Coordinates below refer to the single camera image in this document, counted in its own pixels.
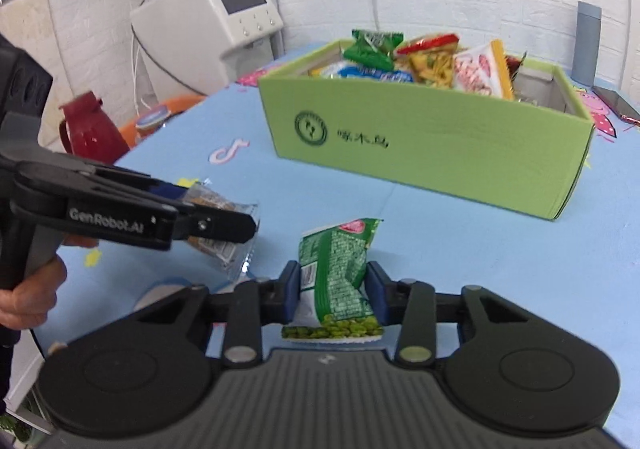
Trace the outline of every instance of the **smartphone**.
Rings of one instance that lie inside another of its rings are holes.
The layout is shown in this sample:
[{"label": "smartphone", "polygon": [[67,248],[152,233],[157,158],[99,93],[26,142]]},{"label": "smartphone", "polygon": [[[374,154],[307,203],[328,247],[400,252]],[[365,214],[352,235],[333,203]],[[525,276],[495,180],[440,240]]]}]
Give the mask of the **smartphone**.
[{"label": "smartphone", "polygon": [[640,125],[640,113],[632,108],[621,95],[599,86],[593,87],[593,93],[598,95],[620,120],[628,124]]}]

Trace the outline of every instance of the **red pitcher handle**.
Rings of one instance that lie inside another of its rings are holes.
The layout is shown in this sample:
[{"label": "red pitcher handle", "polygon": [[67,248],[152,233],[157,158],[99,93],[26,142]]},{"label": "red pitcher handle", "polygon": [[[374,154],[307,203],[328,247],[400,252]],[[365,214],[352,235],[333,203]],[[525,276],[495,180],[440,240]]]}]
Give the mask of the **red pitcher handle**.
[{"label": "red pitcher handle", "polygon": [[71,149],[71,141],[69,140],[68,132],[66,131],[66,120],[60,122],[60,142],[62,142],[66,152],[69,154],[74,153]]}]

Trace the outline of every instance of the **red pitcher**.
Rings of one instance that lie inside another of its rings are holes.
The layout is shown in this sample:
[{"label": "red pitcher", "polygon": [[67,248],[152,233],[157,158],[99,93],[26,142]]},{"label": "red pitcher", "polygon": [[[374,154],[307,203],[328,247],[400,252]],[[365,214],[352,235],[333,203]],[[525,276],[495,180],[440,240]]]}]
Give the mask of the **red pitcher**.
[{"label": "red pitcher", "polygon": [[102,101],[92,92],[60,106],[65,114],[60,122],[60,140],[69,154],[112,164],[129,151],[129,146],[101,106]]}]

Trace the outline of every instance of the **ribbed gray surface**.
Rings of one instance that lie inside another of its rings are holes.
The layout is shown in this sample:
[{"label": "ribbed gray surface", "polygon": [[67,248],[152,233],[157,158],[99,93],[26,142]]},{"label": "ribbed gray surface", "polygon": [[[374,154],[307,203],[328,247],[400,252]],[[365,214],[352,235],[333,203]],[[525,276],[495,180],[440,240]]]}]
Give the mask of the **ribbed gray surface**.
[{"label": "ribbed gray surface", "polygon": [[226,372],[202,406],[146,437],[95,441],[63,432],[46,449],[614,449],[600,430],[560,440],[489,431],[458,412],[425,372],[383,352],[275,350]]}]

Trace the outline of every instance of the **beige board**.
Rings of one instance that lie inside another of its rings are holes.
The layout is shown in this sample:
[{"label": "beige board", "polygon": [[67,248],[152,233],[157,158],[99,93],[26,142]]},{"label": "beige board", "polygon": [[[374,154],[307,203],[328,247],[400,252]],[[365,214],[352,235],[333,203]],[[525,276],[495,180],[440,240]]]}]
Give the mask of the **beige board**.
[{"label": "beige board", "polygon": [[26,50],[53,77],[38,137],[41,145],[49,145],[58,138],[62,120],[58,108],[74,98],[60,57],[49,0],[11,0],[3,4],[0,32],[12,44]]}]

